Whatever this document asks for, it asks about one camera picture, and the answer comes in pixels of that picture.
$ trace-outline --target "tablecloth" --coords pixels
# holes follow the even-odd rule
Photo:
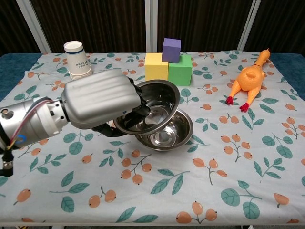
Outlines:
[[[257,225],[305,223],[305,103],[273,63],[247,113],[247,94],[224,101],[258,53],[184,52],[193,61],[179,108],[194,131],[184,146],[156,152],[132,135],[107,138],[68,124],[14,151],[14,176],[0,178],[7,225]],[[144,81],[144,53],[88,53],[93,72],[121,68]],[[1,107],[60,98],[71,79],[65,55],[49,53],[25,72]]]

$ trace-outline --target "green block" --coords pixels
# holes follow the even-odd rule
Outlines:
[[[180,56],[179,63],[168,63],[168,78],[176,86],[189,86],[192,77],[192,60],[190,55]]]

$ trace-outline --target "rubber chicken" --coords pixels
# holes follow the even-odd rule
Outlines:
[[[247,102],[240,107],[242,112],[246,112],[261,90],[265,78],[265,72],[262,69],[263,64],[270,57],[269,49],[264,50],[260,53],[255,64],[245,67],[240,72],[237,79],[234,81],[229,97],[226,99],[225,103],[230,105],[233,104],[233,97],[240,90],[248,92]]]

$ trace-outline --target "stacked paper cups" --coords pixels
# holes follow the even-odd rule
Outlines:
[[[67,56],[69,74],[73,80],[92,75],[92,67],[89,61],[87,61],[86,53],[81,42],[67,42],[63,47]]]

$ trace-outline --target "metal bowl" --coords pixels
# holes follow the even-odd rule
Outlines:
[[[151,135],[136,135],[135,137],[150,149],[167,151],[184,145],[190,140],[192,134],[191,118],[178,109],[164,129]]]
[[[147,102],[150,114],[139,124],[126,128],[124,116],[114,120],[115,126],[128,135],[149,135],[162,130],[176,113],[180,100],[178,88],[166,80],[150,80],[137,85]]]

